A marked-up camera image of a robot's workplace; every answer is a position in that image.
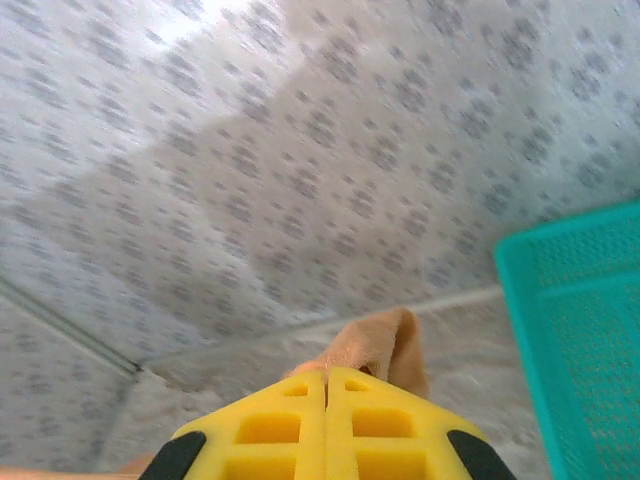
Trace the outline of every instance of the beige towel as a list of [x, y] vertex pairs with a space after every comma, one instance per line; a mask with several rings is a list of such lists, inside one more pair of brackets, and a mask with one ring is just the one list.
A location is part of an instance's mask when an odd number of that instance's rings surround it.
[[423, 398], [428, 394], [420, 323], [404, 307], [349, 323], [320, 356], [285, 377], [331, 367], [355, 368]]

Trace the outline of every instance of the patterned wall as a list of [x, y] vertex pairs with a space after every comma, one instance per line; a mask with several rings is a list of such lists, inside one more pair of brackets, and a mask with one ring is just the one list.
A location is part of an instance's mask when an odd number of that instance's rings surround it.
[[0, 465], [88, 469], [130, 383], [0, 298]]
[[7, 0], [6, 275], [139, 360], [495, 281], [640, 192], [636, 0]]

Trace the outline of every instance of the yellow foam object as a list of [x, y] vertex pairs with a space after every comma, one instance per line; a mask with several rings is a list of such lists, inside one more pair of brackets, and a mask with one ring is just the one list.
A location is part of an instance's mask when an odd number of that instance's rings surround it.
[[447, 439], [457, 415], [364, 373], [287, 378], [186, 424], [206, 443], [185, 480], [467, 480]]

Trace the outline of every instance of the teal mesh basket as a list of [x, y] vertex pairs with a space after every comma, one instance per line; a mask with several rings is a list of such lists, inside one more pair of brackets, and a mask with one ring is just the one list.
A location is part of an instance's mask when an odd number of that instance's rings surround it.
[[495, 256], [554, 478], [640, 479], [640, 203]]

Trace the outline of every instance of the skin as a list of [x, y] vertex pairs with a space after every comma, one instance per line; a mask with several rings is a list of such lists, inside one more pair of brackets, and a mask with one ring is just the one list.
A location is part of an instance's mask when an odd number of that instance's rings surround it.
[[142, 455], [116, 473], [62, 473], [0, 467], [0, 480], [137, 480], [153, 455]]

